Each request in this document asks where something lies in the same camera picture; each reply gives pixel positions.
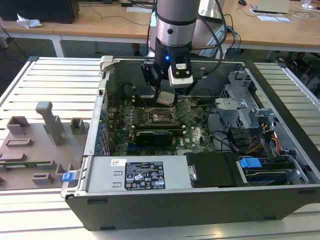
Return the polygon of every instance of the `yellow wire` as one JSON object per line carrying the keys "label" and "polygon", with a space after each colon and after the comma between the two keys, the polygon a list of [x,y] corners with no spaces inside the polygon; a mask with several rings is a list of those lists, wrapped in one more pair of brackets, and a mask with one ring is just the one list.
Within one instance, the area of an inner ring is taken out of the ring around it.
{"label": "yellow wire", "polygon": [[248,151],[246,154],[250,154],[252,152],[254,152],[255,150],[257,150],[258,148],[261,147],[261,143],[259,143],[257,146],[255,146],[253,149],[251,149],[250,151]]}

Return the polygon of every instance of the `black computer case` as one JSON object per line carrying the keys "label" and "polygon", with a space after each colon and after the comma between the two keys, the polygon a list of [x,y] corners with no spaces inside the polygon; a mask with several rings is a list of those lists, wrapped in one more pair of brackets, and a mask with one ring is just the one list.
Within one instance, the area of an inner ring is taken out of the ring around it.
{"label": "black computer case", "polygon": [[17,14],[42,22],[72,24],[79,13],[78,0],[0,0],[0,17],[17,20]]}

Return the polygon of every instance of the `floor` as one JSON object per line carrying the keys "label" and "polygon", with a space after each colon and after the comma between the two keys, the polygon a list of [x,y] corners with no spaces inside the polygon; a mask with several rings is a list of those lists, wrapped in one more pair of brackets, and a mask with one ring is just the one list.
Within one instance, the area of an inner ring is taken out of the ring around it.
{"label": "floor", "polygon": [[[56,57],[54,46],[51,41],[42,39],[26,39],[16,38],[14,41],[21,48],[21,50],[30,56],[39,57]],[[11,81],[15,78],[20,71],[23,64],[27,61],[23,58],[23,54],[15,45],[14,42],[8,41],[8,49],[0,49],[0,95],[6,90]],[[133,56],[133,50],[129,43],[109,43],[99,42],[100,53],[95,53],[95,47],[93,42],[89,41],[62,41],[62,46],[65,50],[66,57],[69,58],[100,58],[104,55],[112,56]],[[141,55],[146,54],[146,45],[140,45]],[[234,53],[232,49],[226,56],[226,59],[230,59]],[[242,53],[238,53],[236,59],[249,59],[254,62],[267,62],[266,56],[268,51],[265,50],[244,50]],[[276,56],[286,56],[287,52],[273,53],[273,58]]]}

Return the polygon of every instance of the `circuit board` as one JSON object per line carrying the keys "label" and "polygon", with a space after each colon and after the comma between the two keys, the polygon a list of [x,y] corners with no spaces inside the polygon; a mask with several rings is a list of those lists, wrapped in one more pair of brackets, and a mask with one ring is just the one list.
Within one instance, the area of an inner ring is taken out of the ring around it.
{"label": "circuit board", "polygon": [[[108,136],[112,156],[171,156],[187,152],[214,151],[205,120],[208,105],[194,99],[180,100],[175,106],[141,106],[124,100],[109,110]],[[139,146],[141,132],[169,132],[167,146]]]}

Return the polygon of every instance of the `motherboard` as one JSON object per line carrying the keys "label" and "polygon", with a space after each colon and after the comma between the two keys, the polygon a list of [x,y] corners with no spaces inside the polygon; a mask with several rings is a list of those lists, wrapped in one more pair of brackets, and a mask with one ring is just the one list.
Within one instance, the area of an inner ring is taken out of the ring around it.
{"label": "motherboard", "polygon": [[119,100],[106,123],[111,156],[172,156],[215,150],[207,104],[183,98],[174,106],[149,99]]}

